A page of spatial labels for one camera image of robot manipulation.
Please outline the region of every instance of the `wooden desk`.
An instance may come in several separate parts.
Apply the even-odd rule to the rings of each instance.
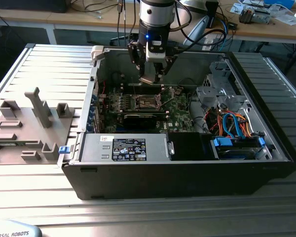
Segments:
[[[229,21],[238,24],[234,39],[266,42],[288,42],[293,40],[296,42],[296,25],[290,26],[274,18],[271,19],[269,24],[240,23],[239,15],[229,12],[235,2],[237,1],[220,0],[220,6],[224,15]],[[292,11],[296,11],[296,4],[293,6]]]
[[[85,5],[95,2],[97,2],[97,0],[84,0]],[[236,0],[220,0],[220,5],[223,9],[224,15],[229,19],[229,21],[238,24],[237,31],[234,35],[235,40],[296,43],[296,25],[289,26],[276,19],[271,19],[268,25],[258,23],[239,23],[239,15],[229,12],[234,2],[236,2]],[[108,0],[105,4],[91,6],[89,9],[99,9],[115,3],[115,0]],[[78,0],[78,2],[74,4],[74,7],[83,10],[84,7],[82,6],[82,0]],[[293,6],[292,11],[296,11],[296,4]],[[126,12],[126,32],[129,32],[134,21],[132,3],[126,4]],[[39,27],[46,29],[51,44],[57,44],[54,36],[54,29],[116,32],[116,6],[101,10],[101,19],[91,14],[92,13],[78,12],[71,8],[67,13],[0,10],[0,16],[2,16],[11,26]],[[133,31],[135,33],[138,32],[139,4],[136,4],[136,20],[135,29]],[[121,15],[121,32],[123,32],[123,27],[124,20],[123,15]]]

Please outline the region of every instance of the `power supply label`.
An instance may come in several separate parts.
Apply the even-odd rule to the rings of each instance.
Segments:
[[[145,161],[147,160],[145,139],[113,139],[114,161]]]

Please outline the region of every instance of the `black cable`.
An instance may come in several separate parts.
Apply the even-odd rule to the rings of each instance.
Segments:
[[[123,0],[124,2],[124,44],[126,46],[126,2],[125,0]]]
[[[19,36],[18,33],[15,32],[15,30],[0,16],[0,20],[3,21],[7,27],[11,29],[11,31],[22,41],[22,43],[26,44],[26,42],[22,39],[22,37]]]
[[[120,12],[118,13],[118,18],[117,18],[117,40],[118,40],[118,46],[120,46],[120,41],[119,41],[119,19],[120,19]]]
[[[228,48],[228,50],[227,51],[229,51],[230,50],[230,47],[231,47],[231,45],[232,45],[232,42],[233,42],[233,36],[235,35],[235,33],[236,33],[236,30],[235,31],[233,31],[233,30],[231,30],[232,31],[232,36],[231,36],[231,41],[230,41],[230,43],[228,44],[229,45],[229,48]]]
[[[176,2],[175,2],[175,11],[176,11],[176,15],[177,15],[178,25],[181,26],[180,18],[179,18],[179,13],[178,13],[178,8],[177,8],[177,5],[176,5]],[[186,35],[186,33],[183,31],[183,29],[181,29],[181,32],[182,32],[182,34],[184,35],[184,37],[185,37],[187,40],[189,40],[189,41],[192,42],[192,44],[191,44],[189,47],[187,47],[186,49],[184,49],[183,52],[189,50],[190,48],[192,48],[192,47],[193,47],[194,45],[196,45],[196,44],[199,45],[199,46],[211,46],[211,45],[216,45],[216,44],[218,44],[218,43],[223,42],[224,39],[226,38],[226,33],[225,33],[225,31],[220,30],[220,29],[213,29],[213,30],[210,30],[210,31],[204,33],[203,35],[201,35],[196,41],[190,39],[190,38]],[[213,33],[213,32],[220,32],[220,33],[223,33],[223,35],[224,35],[223,39],[222,39],[222,40],[219,40],[219,41],[217,41],[217,42],[215,42],[215,43],[199,43],[199,41],[200,41],[202,38],[204,38],[205,36],[207,36],[208,34]]]
[[[259,4],[261,3],[261,1],[262,1],[262,0],[260,0],[259,3],[256,4],[256,3],[254,3],[254,2],[252,2],[252,1],[250,0],[252,6],[256,6],[256,7],[259,7],[259,8],[262,7],[262,6],[259,5]]]
[[[289,48],[289,46],[287,46],[285,43],[282,43],[282,45],[284,46],[284,48],[287,50],[287,51],[289,51],[289,52],[293,52],[292,51],[292,48]]]
[[[227,17],[224,15],[221,6],[218,5],[218,7],[219,7],[219,9],[221,10],[222,13],[219,13],[219,12],[216,12],[216,13],[219,14],[219,15],[222,15],[222,17],[223,17],[223,21],[224,21],[225,23],[227,22],[227,24],[228,24],[229,21],[228,21]]]
[[[117,4],[112,4],[112,5],[109,5],[109,6],[102,7],[102,8],[100,8],[100,9],[88,10],[88,11],[81,11],[81,10],[76,9],[76,8],[73,7],[73,3],[75,3],[75,2],[76,2],[76,1],[74,1],[74,2],[71,3],[71,8],[72,8],[73,10],[75,10],[75,11],[78,11],[78,12],[94,12],[94,11],[100,11],[100,10],[103,10],[103,9],[109,8],[109,7],[111,7],[111,6],[117,6]]]
[[[292,50],[294,50],[294,44],[292,45],[289,45],[288,43],[283,43],[283,44],[285,44],[288,48],[291,48]]]
[[[290,68],[293,66],[293,64],[296,61],[296,58],[294,58],[295,53],[296,53],[296,48],[292,53],[292,57],[287,61],[287,64],[286,64],[285,69],[284,69],[284,74],[285,75],[287,74],[287,72],[290,70]]]
[[[204,45],[204,46],[216,45],[216,44],[218,44],[220,42],[223,42],[225,40],[225,38],[226,38],[226,32],[225,31],[223,31],[221,29],[213,29],[213,30],[210,30],[210,31],[204,33],[203,35],[201,35],[196,41],[194,41],[193,43],[191,43],[189,45],[189,47],[187,47],[185,49],[178,49],[178,53],[183,53],[183,52],[188,51],[190,48],[192,48],[194,45],[196,45],[201,39],[203,39],[205,36],[207,36],[207,35],[209,35],[209,34],[211,34],[213,32],[222,33],[223,34],[223,38],[220,41],[217,41],[215,43],[203,43],[201,45]]]
[[[128,37],[128,42],[130,42],[130,35],[132,34],[132,31],[135,27],[135,24],[136,24],[136,0],[134,0],[134,23],[133,23],[133,26],[132,28],[130,29],[130,32],[129,32],[129,37]]]
[[[87,6],[84,7],[84,10],[86,10],[88,7],[90,6],[94,6],[94,5],[100,5],[100,4],[104,4],[107,0],[104,0],[103,2],[99,2],[99,3],[92,3],[92,4],[89,4]]]
[[[181,81],[183,81],[183,80],[190,80],[191,82],[194,83],[194,85],[198,86],[192,78],[182,78],[182,79],[178,82],[178,85],[180,85]]]
[[[181,6],[181,7],[182,7],[182,8],[188,13],[188,15],[189,15],[189,20],[188,20],[188,22],[184,23],[183,25],[180,24],[177,3],[178,3],[178,4],[179,4],[179,5],[180,5],[180,6]],[[176,27],[176,28],[170,29],[170,32],[179,31],[179,30],[181,30],[181,32],[182,32],[182,29],[183,29],[184,27],[188,26],[188,25],[192,22],[192,14],[191,14],[191,12],[189,11],[189,9],[188,9],[186,6],[184,6],[180,1],[175,0],[174,5],[175,5],[175,9],[176,9],[176,15],[177,15],[178,25],[179,25],[179,26]]]

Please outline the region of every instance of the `metal work surface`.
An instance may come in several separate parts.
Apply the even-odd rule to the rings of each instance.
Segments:
[[[25,49],[15,72],[5,77],[0,104],[39,86],[41,99],[51,107],[64,102],[75,108],[67,140],[73,144],[90,51],[60,45]],[[32,106],[27,100],[18,103]],[[291,237],[296,236],[296,172],[246,197],[82,201],[57,165],[0,165],[0,219],[7,218],[38,225],[45,237]]]
[[[296,90],[270,59],[260,54],[234,55],[296,149]]]

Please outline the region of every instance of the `red wire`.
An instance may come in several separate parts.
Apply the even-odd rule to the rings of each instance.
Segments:
[[[212,130],[214,127],[216,127],[218,123],[215,123],[214,126],[212,126],[209,130]]]

